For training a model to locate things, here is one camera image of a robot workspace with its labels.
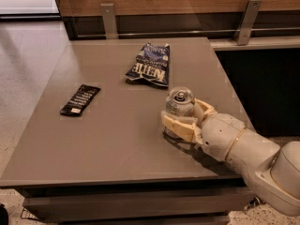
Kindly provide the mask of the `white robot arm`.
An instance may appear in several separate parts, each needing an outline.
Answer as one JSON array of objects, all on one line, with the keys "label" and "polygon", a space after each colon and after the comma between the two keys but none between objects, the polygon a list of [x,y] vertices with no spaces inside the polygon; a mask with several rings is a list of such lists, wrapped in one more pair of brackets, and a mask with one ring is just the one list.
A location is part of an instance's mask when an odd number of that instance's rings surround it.
[{"label": "white robot arm", "polygon": [[205,154],[240,174],[259,198],[280,213],[300,215],[298,142],[281,147],[201,100],[192,102],[189,112],[185,111],[187,105],[166,102],[161,113],[166,129],[198,144]]}]

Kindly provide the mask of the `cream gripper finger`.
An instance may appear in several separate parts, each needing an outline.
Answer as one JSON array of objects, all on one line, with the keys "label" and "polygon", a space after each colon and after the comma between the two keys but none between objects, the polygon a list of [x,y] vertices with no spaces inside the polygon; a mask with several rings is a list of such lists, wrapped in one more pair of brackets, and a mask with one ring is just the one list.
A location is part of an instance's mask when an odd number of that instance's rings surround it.
[{"label": "cream gripper finger", "polygon": [[193,116],[198,119],[198,126],[200,126],[208,116],[215,113],[217,113],[217,111],[212,105],[197,98],[195,99]]},{"label": "cream gripper finger", "polygon": [[191,116],[176,116],[166,111],[161,112],[162,125],[175,136],[188,143],[203,143],[200,125],[203,121],[203,111],[195,110]]}]

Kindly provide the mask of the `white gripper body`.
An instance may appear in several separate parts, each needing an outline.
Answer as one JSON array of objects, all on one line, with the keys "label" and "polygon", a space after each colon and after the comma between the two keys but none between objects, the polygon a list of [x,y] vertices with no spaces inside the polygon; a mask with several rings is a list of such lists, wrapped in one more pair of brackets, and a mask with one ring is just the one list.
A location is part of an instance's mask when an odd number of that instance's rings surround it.
[{"label": "white gripper body", "polygon": [[234,142],[245,129],[244,122],[229,114],[213,114],[202,123],[202,150],[217,161],[225,161]]}]

